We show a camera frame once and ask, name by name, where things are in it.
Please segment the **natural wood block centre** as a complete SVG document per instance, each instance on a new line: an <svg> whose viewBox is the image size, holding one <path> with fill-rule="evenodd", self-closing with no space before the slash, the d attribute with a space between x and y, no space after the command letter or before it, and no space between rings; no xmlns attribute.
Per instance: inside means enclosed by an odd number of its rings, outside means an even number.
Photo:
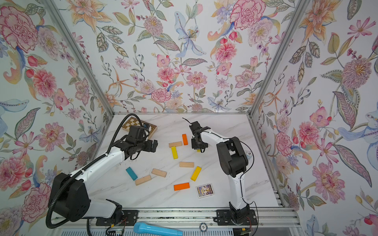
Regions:
<svg viewBox="0 0 378 236"><path fill-rule="evenodd" d="M195 164L193 162L180 162L179 167L182 168L193 168Z"/></svg>

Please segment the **natural wood block upper left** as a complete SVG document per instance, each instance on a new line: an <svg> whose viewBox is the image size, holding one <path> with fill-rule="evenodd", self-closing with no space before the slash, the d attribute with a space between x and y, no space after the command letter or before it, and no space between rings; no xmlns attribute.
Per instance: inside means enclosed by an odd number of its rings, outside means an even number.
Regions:
<svg viewBox="0 0 378 236"><path fill-rule="evenodd" d="M173 142L173 143L169 143L169 147L172 148L172 147L180 147L182 146L183 143L180 141L180 142Z"/></svg>

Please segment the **aluminium front rail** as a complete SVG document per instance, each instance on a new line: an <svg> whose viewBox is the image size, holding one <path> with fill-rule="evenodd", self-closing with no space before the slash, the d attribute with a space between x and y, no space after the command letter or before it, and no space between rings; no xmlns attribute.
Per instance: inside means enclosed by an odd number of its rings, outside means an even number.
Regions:
<svg viewBox="0 0 378 236"><path fill-rule="evenodd" d="M292 208L250 207L249 215L232 220L228 208L124 208L126 225L143 222L172 228L191 228L205 223L210 227L299 228L300 221Z"/></svg>

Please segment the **teal block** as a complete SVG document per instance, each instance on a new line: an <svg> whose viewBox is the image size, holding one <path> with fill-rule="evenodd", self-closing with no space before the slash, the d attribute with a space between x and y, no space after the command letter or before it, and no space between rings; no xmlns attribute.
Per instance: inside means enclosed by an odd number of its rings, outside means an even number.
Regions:
<svg viewBox="0 0 378 236"><path fill-rule="evenodd" d="M133 171L133 169L132 169L131 167L128 167L128 168L126 169L126 172L128 173L128 175L131 177L131 179L132 179L133 181L135 181L135 180L138 179L137 174Z"/></svg>

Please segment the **orange block upper centre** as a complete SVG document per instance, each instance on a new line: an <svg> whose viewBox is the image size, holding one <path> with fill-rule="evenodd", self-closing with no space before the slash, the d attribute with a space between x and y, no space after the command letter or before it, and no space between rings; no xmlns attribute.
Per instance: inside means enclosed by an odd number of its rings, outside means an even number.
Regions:
<svg viewBox="0 0 378 236"><path fill-rule="evenodd" d="M188 138L187 138L187 135L186 134L182 134L182 139L183 139L183 144L184 146L187 146L189 143L188 143Z"/></svg>

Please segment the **orange block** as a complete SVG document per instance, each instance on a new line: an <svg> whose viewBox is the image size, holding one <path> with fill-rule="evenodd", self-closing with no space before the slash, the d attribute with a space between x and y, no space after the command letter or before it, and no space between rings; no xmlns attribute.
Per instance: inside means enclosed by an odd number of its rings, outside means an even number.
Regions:
<svg viewBox="0 0 378 236"><path fill-rule="evenodd" d="M181 184L174 185L175 191L180 191L180 190L185 190L185 189L190 189L190 183L181 183Z"/></svg>
<svg viewBox="0 0 378 236"><path fill-rule="evenodd" d="M182 139L183 139L183 144L184 146L187 146L189 143L188 143L188 138L187 138L187 135L186 134L182 134Z"/></svg>

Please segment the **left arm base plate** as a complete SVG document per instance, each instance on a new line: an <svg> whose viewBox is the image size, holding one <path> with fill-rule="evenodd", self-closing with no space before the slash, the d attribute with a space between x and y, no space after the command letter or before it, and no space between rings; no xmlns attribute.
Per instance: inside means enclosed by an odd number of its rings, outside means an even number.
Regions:
<svg viewBox="0 0 378 236"><path fill-rule="evenodd" d="M134 226L138 219L138 210L123 209L116 211L110 218L98 218L96 226L111 226L120 223L121 226Z"/></svg>

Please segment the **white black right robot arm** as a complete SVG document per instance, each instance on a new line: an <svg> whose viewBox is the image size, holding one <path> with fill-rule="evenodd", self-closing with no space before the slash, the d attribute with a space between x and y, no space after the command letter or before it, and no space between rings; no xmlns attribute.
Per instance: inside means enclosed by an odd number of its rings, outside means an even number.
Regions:
<svg viewBox="0 0 378 236"><path fill-rule="evenodd" d="M190 123L192 149L205 152L209 146L216 147L222 171L228 176L231 191L229 209L231 221L240 225L249 217L250 206L244 200L244 174L249 164L242 142L237 137L223 137L199 122Z"/></svg>

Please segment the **orange block front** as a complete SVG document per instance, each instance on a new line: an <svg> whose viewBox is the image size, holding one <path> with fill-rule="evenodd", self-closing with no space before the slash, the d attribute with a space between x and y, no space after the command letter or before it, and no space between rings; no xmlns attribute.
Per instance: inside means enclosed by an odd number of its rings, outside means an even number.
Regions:
<svg viewBox="0 0 378 236"><path fill-rule="evenodd" d="M175 191L180 191L180 190L185 190L185 189L190 189L190 183L181 183L181 184L174 185Z"/></svg>

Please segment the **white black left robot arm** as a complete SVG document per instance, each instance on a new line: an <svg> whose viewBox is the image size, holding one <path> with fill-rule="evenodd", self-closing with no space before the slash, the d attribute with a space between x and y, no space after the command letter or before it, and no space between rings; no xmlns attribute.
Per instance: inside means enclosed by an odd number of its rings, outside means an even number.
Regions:
<svg viewBox="0 0 378 236"><path fill-rule="evenodd" d="M111 223L125 219L122 205L110 199L92 200L88 191L108 171L123 161L141 152L156 152L158 142L148 138L148 130L132 126L127 135L117 140L116 135L107 151L84 167L71 172L61 173L53 180L46 215L46 226L58 228L67 222L80 219L103 218Z"/></svg>

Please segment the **blue microphone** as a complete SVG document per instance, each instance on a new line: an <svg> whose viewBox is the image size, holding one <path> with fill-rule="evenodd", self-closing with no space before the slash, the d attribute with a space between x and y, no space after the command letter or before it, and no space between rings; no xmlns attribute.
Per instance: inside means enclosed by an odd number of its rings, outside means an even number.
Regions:
<svg viewBox="0 0 378 236"><path fill-rule="evenodd" d="M137 234L151 234L157 236L183 236L182 231L153 226L142 222L135 223L133 231Z"/></svg>

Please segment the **playing card box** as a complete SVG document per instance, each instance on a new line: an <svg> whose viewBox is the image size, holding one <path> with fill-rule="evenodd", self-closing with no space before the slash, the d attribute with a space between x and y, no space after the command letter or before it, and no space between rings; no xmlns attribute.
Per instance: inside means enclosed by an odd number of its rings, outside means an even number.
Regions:
<svg viewBox="0 0 378 236"><path fill-rule="evenodd" d="M210 183L196 187L198 198L214 195L213 187Z"/></svg>

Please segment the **natural wood block lower middle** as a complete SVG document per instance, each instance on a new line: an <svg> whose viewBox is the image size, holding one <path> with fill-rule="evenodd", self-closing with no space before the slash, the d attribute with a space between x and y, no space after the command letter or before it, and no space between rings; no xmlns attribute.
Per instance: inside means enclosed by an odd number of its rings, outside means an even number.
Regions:
<svg viewBox="0 0 378 236"><path fill-rule="evenodd" d="M159 169L155 169L155 168L154 168L154 169L152 170L152 174L154 174L154 175L156 175L156 176L160 176L160 177L165 178L166 175L167 175L167 172L162 171L162 170L159 170Z"/></svg>

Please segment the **natural wood block lower left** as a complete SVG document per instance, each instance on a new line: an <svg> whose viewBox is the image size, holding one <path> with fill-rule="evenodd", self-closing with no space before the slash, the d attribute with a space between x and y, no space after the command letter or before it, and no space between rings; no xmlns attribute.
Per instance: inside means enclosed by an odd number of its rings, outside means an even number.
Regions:
<svg viewBox="0 0 378 236"><path fill-rule="evenodd" d="M146 183L152 179L151 175L144 176L142 178L136 179L135 184L136 186Z"/></svg>

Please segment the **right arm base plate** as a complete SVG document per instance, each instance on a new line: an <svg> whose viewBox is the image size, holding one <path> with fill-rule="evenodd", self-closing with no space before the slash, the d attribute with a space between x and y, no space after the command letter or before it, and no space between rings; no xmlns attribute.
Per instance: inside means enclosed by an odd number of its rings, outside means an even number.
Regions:
<svg viewBox="0 0 378 236"><path fill-rule="evenodd" d="M231 209L218 209L213 221L218 226L257 226L258 217L254 210L233 212Z"/></svg>

